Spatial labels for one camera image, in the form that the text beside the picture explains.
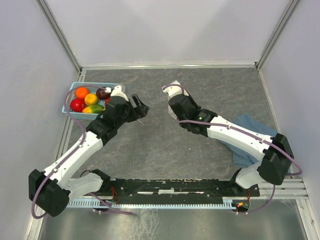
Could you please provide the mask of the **clear zip top bag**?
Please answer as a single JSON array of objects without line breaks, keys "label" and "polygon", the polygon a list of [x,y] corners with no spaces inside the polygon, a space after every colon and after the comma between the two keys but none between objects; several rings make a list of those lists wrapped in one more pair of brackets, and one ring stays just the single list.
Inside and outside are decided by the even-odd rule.
[{"label": "clear zip top bag", "polygon": [[174,118],[175,120],[177,120],[177,115],[174,113],[174,111],[172,110],[170,104],[168,104],[168,113],[169,115]]}]

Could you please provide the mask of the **red bell pepper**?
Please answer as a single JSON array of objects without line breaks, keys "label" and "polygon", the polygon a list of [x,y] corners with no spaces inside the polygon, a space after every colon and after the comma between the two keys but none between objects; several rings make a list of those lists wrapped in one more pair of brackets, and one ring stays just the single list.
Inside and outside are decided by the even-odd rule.
[{"label": "red bell pepper", "polygon": [[107,104],[108,104],[108,102],[110,101],[110,97],[109,98],[107,98],[106,100],[105,100],[105,102],[104,102],[104,105],[106,106]]}]

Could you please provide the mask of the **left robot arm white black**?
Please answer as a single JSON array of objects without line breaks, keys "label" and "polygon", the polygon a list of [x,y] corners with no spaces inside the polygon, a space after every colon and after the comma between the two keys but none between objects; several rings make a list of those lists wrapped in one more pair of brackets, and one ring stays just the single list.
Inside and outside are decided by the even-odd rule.
[{"label": "left robot arm white black", "polygon": [[105,110],[84,128],[82,138],[62,157],[43,171],[34,169],[29,174],[28,197],[32,201],[32,209],[38,206],[45,214],[56,217],[76,198],[92,192],[106,195],[110,191],[111,183],[104,173],[89,173],[77,179],[72,179],[72,176],[89,157],[117,135],[123,124],[148,114],[150,108],[136,94],[131,97],[135,106],[125,96],[112,96]]}]

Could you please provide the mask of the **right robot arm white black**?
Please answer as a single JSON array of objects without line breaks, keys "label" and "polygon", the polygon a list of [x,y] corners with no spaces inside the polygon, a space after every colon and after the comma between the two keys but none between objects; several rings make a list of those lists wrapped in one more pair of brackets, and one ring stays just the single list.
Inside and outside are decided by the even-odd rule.
[{"label": "right robot arm white black", "polygon": [[268,182],[280,186],[294,158],[286,136],[270,136],[233,124],[207,109],[202,109],[191,96],[177,94],[168,100],[170,114],[189,132],[217,139],[257,159],[242,168],[229,183],[231,193],[242,195],[253,185]]}]

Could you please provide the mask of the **dark purple fruit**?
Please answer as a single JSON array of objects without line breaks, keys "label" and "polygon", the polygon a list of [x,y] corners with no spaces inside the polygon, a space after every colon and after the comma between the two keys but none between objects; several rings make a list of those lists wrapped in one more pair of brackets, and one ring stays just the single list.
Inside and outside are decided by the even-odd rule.
[{"label": "dark purple fruit", "polygon": [[98,88],[95,94],[99,100],[106,100],[111,96],[111,90],[108,88]]}]

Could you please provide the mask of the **yellow orange round fruit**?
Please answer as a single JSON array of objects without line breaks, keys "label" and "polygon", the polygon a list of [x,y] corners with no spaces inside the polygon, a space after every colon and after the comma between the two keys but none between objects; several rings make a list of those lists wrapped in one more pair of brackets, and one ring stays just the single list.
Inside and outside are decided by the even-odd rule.
[{"label": "yellow orange round fruit", "polygon": [[96,105],[99,102],[99,98],[97,97],[96,94],[89,93],[85,96],[84,102],[87,106]]}]

